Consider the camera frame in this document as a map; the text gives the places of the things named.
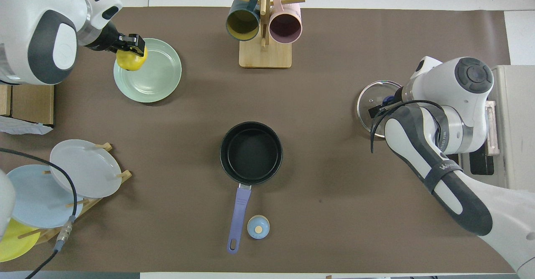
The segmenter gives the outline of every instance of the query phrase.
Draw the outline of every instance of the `black velcro strap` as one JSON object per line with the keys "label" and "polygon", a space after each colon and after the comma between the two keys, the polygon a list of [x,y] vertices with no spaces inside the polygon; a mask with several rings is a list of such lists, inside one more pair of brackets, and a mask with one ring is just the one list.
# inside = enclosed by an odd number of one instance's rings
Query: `black velcro strap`
{"label": "black velcro strap", "polygon": [[433,192],[436,184],[440,179],[447,174],[448,172],[454,170],[463,170],[455,161],[453,160],[444,160],[441,163],[436,164],[431,168],[428,175],[424,179],[424,185],[429,192]]}

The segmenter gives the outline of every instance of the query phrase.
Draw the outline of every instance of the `yellow plate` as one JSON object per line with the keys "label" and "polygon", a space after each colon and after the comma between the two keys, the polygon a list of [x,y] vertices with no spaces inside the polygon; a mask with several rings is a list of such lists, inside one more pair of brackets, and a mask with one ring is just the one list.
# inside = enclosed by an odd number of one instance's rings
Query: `yellow plate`
{"label": "yellow plate", "polygon": [[40,233],[19,239],[19,235],[31,232],[36,228],[23,225],[13,218],[10,220],[2,241],[0,241],[0,262],[15,259],[28,252],[39,239]]}

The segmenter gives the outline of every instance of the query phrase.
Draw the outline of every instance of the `small blue round object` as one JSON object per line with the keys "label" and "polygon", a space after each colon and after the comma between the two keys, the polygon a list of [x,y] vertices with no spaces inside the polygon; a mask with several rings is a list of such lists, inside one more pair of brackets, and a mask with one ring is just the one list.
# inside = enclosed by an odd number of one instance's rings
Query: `small blue round object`
{"label": "small blue round object", "polygon": [[263,239],[269,233],[269,221],[265,216],[253,216],[247,223],[247,232],[254,239]]}

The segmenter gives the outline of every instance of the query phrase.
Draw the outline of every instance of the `brown table surface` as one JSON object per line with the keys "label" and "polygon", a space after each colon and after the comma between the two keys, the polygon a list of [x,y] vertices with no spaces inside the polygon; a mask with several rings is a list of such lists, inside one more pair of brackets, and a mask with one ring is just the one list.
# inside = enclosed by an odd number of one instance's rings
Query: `brown table surface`
{"label": "brown table surface", "polygon": [[[114,23],[172,45],[178,88],[154,104],[132,101],[113,80],[114,56],[81,48],[56,89],[56,127],[44,136],[0,134],[0,144],[48,158],[58,142],[111,142],[134,176],[75,224],[49,264],[63,271],[509,273],[464,231],[384,141],[369,152],[355,102],[373,81],[404,84],[425,56],[509,64],[501,11],[303,9],[303,35],[287,70],[242,69],[227,35],[228,8],[125,8]],[[243,231],[225,250],[237,183],[220,165],[224,134],[260,121],[279,135],[283,164],[253,186]],[[2,154],[4,171],[32,161]],[[53,241],[0,264],[35,268]]]}

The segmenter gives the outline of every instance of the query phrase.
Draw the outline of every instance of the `plate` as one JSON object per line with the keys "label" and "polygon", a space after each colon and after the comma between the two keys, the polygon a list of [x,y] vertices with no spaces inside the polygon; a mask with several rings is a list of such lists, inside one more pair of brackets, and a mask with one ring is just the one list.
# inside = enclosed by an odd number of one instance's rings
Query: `plate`
{"label": "plate", "polygon": [[37,243],[41,234],[36,233],[21,239],[19,239],[19,235],[35,229],[12,218],[9,221],[8,228],[5,230],[4,238],[0,241],[0,262],[15,259],[28,252]]}
{"label": "plate", "polygon": [[[15,193],[15,209],[12,218],[26,226],[35,228],[57,228],[63,226],[72,215],[71,191],[61,188],[52,174],[43,174],[50,170],[47,165],[24,165],[8,173]],[[82,204],[76,207],[76,216],[82,211]]]}
{"label": "plate", "polygon": [[[393,96],[401,87],[402,86],[398,83],[395,83],[395,81],[374,81],[363,89],[359,95],[359,99],[357,100],[355,110],[357,116],[361,120],[362,125],[367,129],[368,132],[371,131],[371,123],[373,121],[369,115],[368,109],[382,104],[382,101],[385,98]],[[385,137],[385,123],[386,119],[383,119],[383,121],[377,126],[375,136],[381,138]]]}
{"label": "plate", "polygon": [[169,96],[178,86],[182,64],[176,51],[164,41],[146,38],[148,56],[137,71],[113,66],[115,84],[126,97],[138,102],[155,102]]}
{"label": "plate", "polygon": [[[121,185],[121,173],[117,161],[94,143],[70,139],[62,141],[50,153],[50,162],[67,172],[76,188],[76,193],[85,198],[103,198],[113,195]],[[65,190],[71,191],[67,178],[55,168],[52,176]]]}

